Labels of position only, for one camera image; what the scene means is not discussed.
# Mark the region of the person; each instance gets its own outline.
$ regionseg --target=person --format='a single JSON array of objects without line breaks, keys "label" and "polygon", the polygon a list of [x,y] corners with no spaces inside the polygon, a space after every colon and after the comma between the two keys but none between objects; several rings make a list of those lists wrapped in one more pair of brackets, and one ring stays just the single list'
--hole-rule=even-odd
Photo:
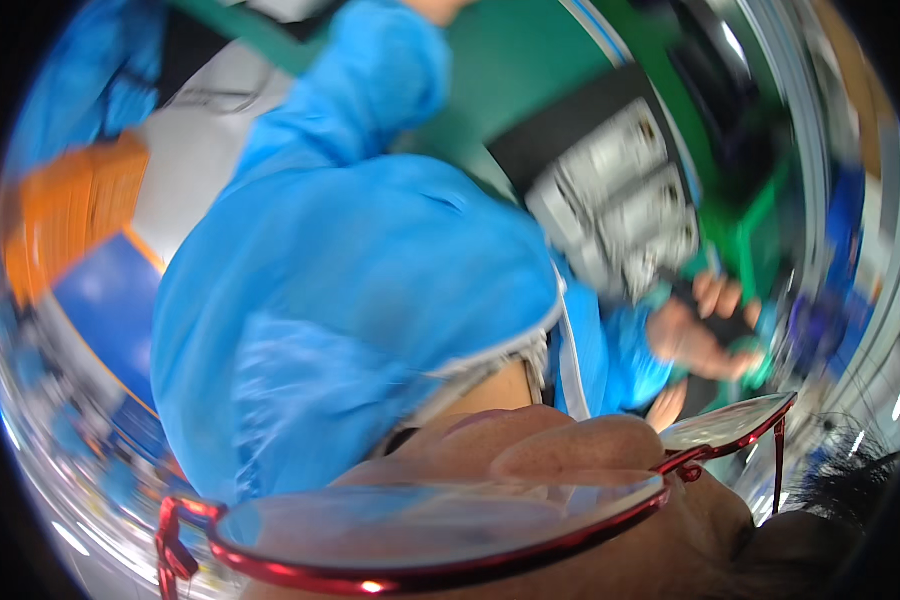
[{"label": "person", "polygon": [[[404,597],[826,597],[832,577],[863,540],[900,458],[899,452],[887,453],[876,436],[856,446],[856,432],[847,427],[838,442],[823,450],[823,467],[802,488],[791,490],[784,511],[758,528],[743,499],[706,470],[690,483],[671,473],[667,505],[610,541],[508,579]],[[636,417],[607,415],[577,422],[547,406],[528,406],[435,419],[392,454],[363,462],[333,485],[481,480],[489,475],[560,483],[579,472],[594,482],[594,474],[612,478],[621,471],[647,471],[663,455],[660,437]],[[240,600],[332,597],[250,581]]]},{"label": "person", "polygon": [[[286,100],[255,122],[228,186],[168,265],[151,385],[204,498],[321,488],[434,420],[552,405],[584,421],[681,413],[677,363],[736,379],[685,305],[601,312],[518,207],[418,155],[387,155],[448,95],[443,28],[472,0],[356,0]],[[699,316],[739,284],[704,273]],[[745,306],[756,323],[760,306]]]}]

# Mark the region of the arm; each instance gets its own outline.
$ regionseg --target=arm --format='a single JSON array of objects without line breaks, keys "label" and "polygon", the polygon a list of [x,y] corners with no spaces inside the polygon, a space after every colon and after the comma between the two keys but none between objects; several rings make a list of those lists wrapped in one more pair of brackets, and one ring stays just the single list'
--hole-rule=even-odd
[{"label": "arm", "polygon": [[461,4],[357,0],[344,8],[310,71],[256,120],[231,187],[278,171],[372,159],[430,118],[444,105],[450,68],[438,26]]},{"label": "arm", "polygon": [[609,369],[603,395],[606,405],[600,414],[644,406],[670,378],[673,361],[658,358],[648,340],[648,326],[654,318],[652,315],[650,306],[638,304],[636,307],[617,308],[603,319]]}]

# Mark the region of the blue protective gown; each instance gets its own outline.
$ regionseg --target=blue protective gown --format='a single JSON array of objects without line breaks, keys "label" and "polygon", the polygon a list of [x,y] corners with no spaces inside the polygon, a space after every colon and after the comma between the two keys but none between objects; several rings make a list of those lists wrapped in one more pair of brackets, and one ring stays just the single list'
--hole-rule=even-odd
[{"label": "blue protective gown", "polygon": [[407,6],[347,6],[170,262],[153,395],[202,496],[325,486],[445,378],[558,322],[556,403],[572,416],[635,408],[666,382],[649,308],[601,318],[530,215],[443,162],[384,154],[444,105],[450,60]]}]

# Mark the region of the eyeglass temple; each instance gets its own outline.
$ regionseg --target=eyeglass temple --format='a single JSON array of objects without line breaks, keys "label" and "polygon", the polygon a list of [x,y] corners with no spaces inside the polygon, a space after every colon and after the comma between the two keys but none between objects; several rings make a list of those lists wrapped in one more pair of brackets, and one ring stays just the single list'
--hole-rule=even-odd
[{"label": "eyeglass temple", "polygon": [[180,507],[211,520],[216,520],[219,516],[219,509],[201,502],[172,496],[163,499],[160,504],[159,529],[154,539],[160,596],[163,600],[178,600],[177,579],[189,581],[200,570],[197,560],[180,542]]},{"label": "eyeglass temple", "polygon": [[773,481],[773,511],[776,515],[780,511],[780,491],[783,487],[783,432],[786,428],[786,417],[780,417],[780,421],[773,426],[773,444],[776,446],[776,473]]}]

